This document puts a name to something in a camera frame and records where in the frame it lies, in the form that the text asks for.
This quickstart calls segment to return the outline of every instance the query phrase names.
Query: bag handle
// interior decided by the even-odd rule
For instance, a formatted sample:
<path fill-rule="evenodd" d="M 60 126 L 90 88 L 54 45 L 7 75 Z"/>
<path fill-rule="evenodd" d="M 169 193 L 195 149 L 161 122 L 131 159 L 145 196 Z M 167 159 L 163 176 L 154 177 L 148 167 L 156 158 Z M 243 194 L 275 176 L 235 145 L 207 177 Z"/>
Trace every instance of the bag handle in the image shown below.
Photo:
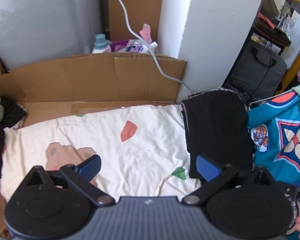
<path fill-rule="evenodd" d="M 263 65 L 264 67 L 269 67 L 270 68 L 270 67 L 273 67 L 277 64 L 277 61 L 273 58 L 271 60 L 271 64 L 269 65 L 269 61 L 264 62 L 263 60 L 261 60 L 260 52 L 256 47 L 252 46 L 251 49 L 252 49 L 252 54 L 253 54 L 253 57 L 254 57 L 255 61 L 258 62 L 259 64 Z"/>

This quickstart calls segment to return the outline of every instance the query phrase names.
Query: folded black cloth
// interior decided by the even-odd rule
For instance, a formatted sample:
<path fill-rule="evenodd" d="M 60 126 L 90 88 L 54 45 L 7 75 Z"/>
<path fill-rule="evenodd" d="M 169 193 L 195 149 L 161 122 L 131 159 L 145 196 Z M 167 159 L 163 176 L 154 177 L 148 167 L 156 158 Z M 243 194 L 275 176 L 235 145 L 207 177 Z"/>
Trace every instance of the folded black cloth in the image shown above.
<path fill-rule="evenodd" d="M 196 159 L 202 154 L 219 165 L 252 169 L 254 144 L 248 133 L 248 114 L 238 96 L 215 90 L 182 101 L 190 177 L 203 179 Z"/>
<path fill-rule="evenodd" d="M 3 129 L 6 127 L 13 127 L 26 115 L 26 112 L 20 106 L 13 102 L 10 102 L 5 98 L 1 98 L 1 105 L 4 108 L 4 116 L 2 122 L 0 123 L 0 179 L 2 169 L 2 151 L 4 147 Z"/>

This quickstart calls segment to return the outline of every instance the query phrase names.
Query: brown cabinet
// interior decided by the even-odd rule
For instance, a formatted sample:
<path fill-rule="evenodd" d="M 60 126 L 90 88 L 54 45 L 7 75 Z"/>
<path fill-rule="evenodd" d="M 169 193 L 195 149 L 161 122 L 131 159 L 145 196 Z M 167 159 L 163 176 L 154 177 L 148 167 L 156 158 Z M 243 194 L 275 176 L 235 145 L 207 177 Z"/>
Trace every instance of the brown cabinet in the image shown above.
<path fill-rule="evenodd" d="M 158 28 L 162 0 L 122 0 L 125 4 L 131 28 L 139 34 L 142 26 L 151 26 L 151 37 L 154 41 L 158 37 Z M 133 39 L 127 29 L 124 13 L 117 0 L 109 0 L 110 37 L 112 41 Z"/>

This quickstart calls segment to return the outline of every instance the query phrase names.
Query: black cable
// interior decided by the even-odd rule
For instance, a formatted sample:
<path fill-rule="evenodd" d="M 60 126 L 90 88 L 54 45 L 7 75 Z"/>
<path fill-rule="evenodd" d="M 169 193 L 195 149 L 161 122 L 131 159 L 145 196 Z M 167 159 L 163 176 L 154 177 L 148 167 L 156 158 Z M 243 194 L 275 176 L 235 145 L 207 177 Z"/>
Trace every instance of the black cable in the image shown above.
<path fill-rule="evenodd" d="M 268 72 L 269 72 L 269 69 L 271 68 L 271 63 L 272 63 L 272 41 L 273 41 L 273 39 L 272 39 L 271 28 L 270 28 L 269 24 L 268 24 L 268 27 L 269 27 L 269 31 L 270 31 L 270 32 L 269 32 L 269 36 L 270 36 L 270 43 L 271 43 L 271 45 L 270 45 L 270 62 L 269 62 L 269 66 L 268 66 L 268 68 L 267 68 L 267 71 L 266 71 L 265 76 L 262 78 L 260 84 L 256 87 L 256 89 L 255 89 L 255 90 L 253 91 L 253 93 L 251 94 L 251 96 L 250 96 L 251 99 L 253 98 L 254 93 L 259 89 L 259 87 L 261 86 L 261 84 L 262 84 L 263 81 L 265 80 L 265 78 L 266 78 L 266 76 L 267 76 L 267 74 L 268 74 Z"/>

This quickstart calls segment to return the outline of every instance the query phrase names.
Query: red cloth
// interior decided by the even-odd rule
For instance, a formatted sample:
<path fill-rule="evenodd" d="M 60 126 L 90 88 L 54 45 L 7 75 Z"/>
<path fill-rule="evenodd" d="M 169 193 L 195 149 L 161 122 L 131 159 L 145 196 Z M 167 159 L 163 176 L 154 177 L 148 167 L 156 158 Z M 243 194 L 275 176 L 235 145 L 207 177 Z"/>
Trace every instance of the red cloth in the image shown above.
<path fill-rule="evenodd" d="M 270 28 L 272 28 L 272 29 L 275 28 L 274 24 L 267 17 L 265 17 L 262 13 L 259 12 L 257 17 L 263 19 L 270 26 Z"/>

